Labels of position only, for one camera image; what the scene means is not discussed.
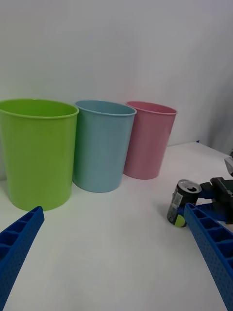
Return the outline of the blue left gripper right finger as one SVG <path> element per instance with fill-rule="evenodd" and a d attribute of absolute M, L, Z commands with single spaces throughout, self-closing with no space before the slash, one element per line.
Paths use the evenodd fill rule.
<path fill-rule="evenodd" d="M 226 309 L 233 310 L 233 233 L 192 204 L 185 206 L 184 218 Z"/>

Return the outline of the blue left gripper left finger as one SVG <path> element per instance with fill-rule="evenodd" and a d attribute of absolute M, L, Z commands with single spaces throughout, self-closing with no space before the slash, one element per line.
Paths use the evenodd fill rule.
<path fill-rule="evenodd" d="M 38 206 L 0 233 L 0 310 L 4 309 L 44 219 L 43 209 Z"/>

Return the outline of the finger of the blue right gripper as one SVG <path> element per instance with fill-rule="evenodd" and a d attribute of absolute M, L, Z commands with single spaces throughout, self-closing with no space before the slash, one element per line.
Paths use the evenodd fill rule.
<path fill-rule="evenodd" d="M 214 187 L 210 182 L 205 182 L 200 184 L 201 192 L 199 198 L 215 198 Z"/>
<path fill-rule="evenodd" d="M 230 222 L 230 210 L 222 203 L 213 202 L 196 205 L 196 207 L 216 221 Z"/>

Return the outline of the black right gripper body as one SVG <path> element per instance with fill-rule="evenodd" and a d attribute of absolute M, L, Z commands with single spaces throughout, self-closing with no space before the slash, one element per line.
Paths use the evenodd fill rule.
<path fill-rule="evenodd" d="M 213 206 L 217 212 L 218 220 L 223 222 L 233 221 L 233 180 L 223 177 L 212 178 L 214 200 Z"/>

